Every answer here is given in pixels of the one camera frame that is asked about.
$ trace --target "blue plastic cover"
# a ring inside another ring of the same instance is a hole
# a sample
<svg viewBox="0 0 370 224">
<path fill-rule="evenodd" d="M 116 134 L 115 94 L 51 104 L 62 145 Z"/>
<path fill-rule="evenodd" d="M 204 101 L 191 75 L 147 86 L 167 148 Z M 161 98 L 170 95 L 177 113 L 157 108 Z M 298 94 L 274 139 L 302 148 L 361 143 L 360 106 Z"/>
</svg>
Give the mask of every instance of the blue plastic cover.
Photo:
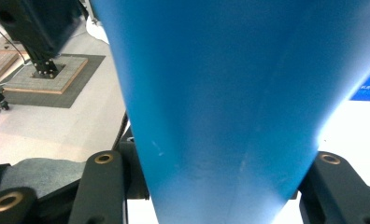
<svg viewBox="0 0 370 224">
<path fill-rule="evenodd" d="M 268 223 L 370 74 L 370 0 L 106 0 L 161 224 Z"/>
</svg>

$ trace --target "gray carpet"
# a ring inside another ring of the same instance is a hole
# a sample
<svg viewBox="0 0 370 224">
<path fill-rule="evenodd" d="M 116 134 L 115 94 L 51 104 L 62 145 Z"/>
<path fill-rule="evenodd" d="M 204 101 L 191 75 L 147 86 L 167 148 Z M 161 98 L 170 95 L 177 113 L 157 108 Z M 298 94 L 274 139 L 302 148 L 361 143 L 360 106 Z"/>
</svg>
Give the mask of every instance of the gray carpet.
<svg viewBox="0 0 370 224">
<path fill-rule="evenodd" d="M 51 159 L 27 159 L 8 167 L 3 175 L 0 191 L 29 187 L 41 198 L 82 177 L 86 162 Z"/>
<path fill-rule="evenodd" d="M 72 84 L 71 81 L 78 75 L 78 71 L 82 70 L 82 65 L 86 65 L 88 60 L 81 57 L 60 56 L 53 61 L 56 65 L 65 64 L 64 69 L 56 78 L 31 77 L 31 74 L 36 73 L 36 69 L 33 66 L 24 66 L 23 69 L 5 85 L 5 90 L 10 91 L 10 89 L 12 89 L 14 91 L 21 90 L 32 93 L 63 93 L 66 87 Z"/>
<path fill-rule="evenodd" d="M 62 56 L 73 56 L 87 58 L 89 61 L 80 71 L 71 85 L 63 94 L 48 94 L 48 93 L 33 93 L 19 91 L 5 91 L 4 95 L 9 105 L 39 105 L 49 107 L 70 108 L 75 102 L 80 92 L 86 86 L 89 79 L 94 74 L 95 70 L 100 66 L 106 56 L 85 55 L 85 54 L 62 54 Z M 15 70 L 12 74 L 2 80 L 1 83 L 8 82 L 19 70 Z"/>
</svg>

